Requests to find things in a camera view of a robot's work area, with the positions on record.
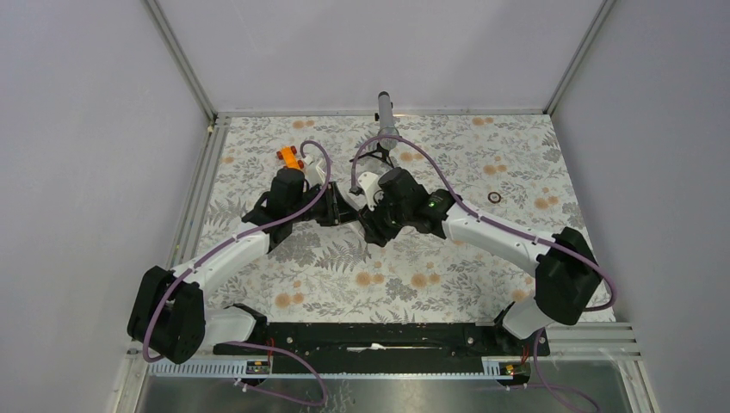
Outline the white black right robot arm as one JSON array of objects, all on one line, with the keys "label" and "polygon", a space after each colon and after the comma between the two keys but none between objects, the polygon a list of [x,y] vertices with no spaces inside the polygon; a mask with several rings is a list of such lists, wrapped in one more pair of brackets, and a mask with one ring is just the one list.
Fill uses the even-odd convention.
[{"label": "white black right robot arm", "polygon": [[354,192],[366,198],[358,220],[367,243],[384,246],[411,227],[478,247],[534,278],[534,292],[508,305],[494,321],[493,341],[502,353],[517,353],[534,332],[550,324],[576,324],[601,282],[590,247],[572,228],[533,233],[474,211],[447,189],[430,193],[402,168],[381,176],[364,172],[356,178]]}]

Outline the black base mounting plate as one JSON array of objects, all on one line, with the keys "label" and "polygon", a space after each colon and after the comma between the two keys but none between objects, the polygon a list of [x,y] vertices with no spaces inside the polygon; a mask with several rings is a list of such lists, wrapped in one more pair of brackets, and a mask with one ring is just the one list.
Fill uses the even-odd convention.
[{"label": "black base mounting plate", "polygon": [[474,373],[485,357],[548,356],[547,336],[520,340],[491,324],[270,323],[245,346],[220,343],[216,355],[261,355],[276,371],[302,373],[297,354],[326,373]]}]

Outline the white air conditioner remote control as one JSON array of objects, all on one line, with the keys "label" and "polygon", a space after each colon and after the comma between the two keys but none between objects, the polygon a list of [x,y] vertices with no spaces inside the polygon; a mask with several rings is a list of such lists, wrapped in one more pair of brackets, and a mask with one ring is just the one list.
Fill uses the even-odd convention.
[{"label": "white air conditioner remote control", "polygon": [[355,219],[352,222],[349,222],[346,226],[350,230],[352,230],[358,237],[360,237],[360,238],[365,237],[365,230],[358,219]]}]

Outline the floral patterned table mat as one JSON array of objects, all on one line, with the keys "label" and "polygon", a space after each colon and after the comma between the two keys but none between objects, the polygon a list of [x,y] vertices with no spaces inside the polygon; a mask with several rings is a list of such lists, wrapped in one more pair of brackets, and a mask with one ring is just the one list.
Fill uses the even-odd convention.
[{"label": "floral patterned table mat", "polygon": [[[404,141],[393,163],[429,191],[449,182],[473,208],[536,231],[585,229],[546,115],[404,116],[396,123]],[[372,116],[231,118],[198,251],[235,232],[269,188],[283,146],[318,141],[347,191],[350,159],[377,132]],[[467,243],[406,228],[378,247],[347,226],[307,222],[207,304],[248,305],[279,322],[488,322],[534,290],[533,277]]]}]

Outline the orange toy car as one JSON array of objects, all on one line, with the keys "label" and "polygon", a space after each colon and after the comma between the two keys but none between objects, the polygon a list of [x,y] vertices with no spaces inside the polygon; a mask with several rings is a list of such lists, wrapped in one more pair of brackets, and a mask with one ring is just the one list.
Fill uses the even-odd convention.
[{"label": "orange toy car", "polygon": [[282,147],[276,152],[277,158],[283,162],[284,166],[289,169],[303,170],[305,164],[301,159],[297,158],[298,150],[295,146]]}]

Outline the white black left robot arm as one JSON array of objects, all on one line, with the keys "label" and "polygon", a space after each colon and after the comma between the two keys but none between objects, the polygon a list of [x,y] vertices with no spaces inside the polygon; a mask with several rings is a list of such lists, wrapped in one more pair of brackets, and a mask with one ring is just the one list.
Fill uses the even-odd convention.
[{"label": "white black left robot arm", "polygon": [[283,168],[273,178],[236,231],[208,252],[172,269],[154,266],[139,285],[127,334],[141,342],[149,362],[165,358],[176,364],[200,348],[235,342],[255,354],[267,342],[262,316],[244,305],[208,310],[206,302],[244,266],[266,256],[293,231],[294,224],[314,221],[345,225],[357,218],[356,203],[321,172],[312,179]]}]

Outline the aluminium frame rail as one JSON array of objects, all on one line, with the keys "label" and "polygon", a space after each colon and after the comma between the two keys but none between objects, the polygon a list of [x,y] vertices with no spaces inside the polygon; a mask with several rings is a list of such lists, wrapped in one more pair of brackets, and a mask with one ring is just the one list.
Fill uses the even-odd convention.
[{"label": "aluminium frame rail", "polygon": [[173,27],[170,24],[167,15],[164,12],[162,4],[158,0],[142,0],[142,4],[147,9],[153,25],[156,27],[159,35],[165,44],[173,62],[179,70],[183,81],[188,86],[195,102],[199,106],[202,113],[207,118],[210,125],[214,125],[218,118],[217,111],[213,107],[200,78],[195,73],[193,65],[190,63],[182,44],[177,38]]}]

